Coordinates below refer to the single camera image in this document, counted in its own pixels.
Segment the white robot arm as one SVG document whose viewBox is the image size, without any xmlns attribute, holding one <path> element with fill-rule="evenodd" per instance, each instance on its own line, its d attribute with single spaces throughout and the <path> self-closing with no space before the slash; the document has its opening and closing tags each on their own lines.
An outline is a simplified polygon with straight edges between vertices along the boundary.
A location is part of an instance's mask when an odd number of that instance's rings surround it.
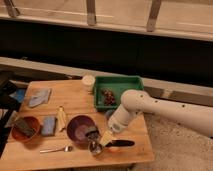
<svg viewBox="0 0 213 171">
<path fill-rule="evenodd" d="M 213 138 L 213 107 L 160 100 L 142 90 L 127 90 L 120 98 L 120 105 L 108 119 L 108 128 L 101 138 L 88 130 L 88 149 L 93 156 L 110 147 L 134 146 L 132 140 L 119 140 L 113 134 L 121 133 L 142 112 L 157 114 L 176 121 L 202 135 Z"/>
</svg>

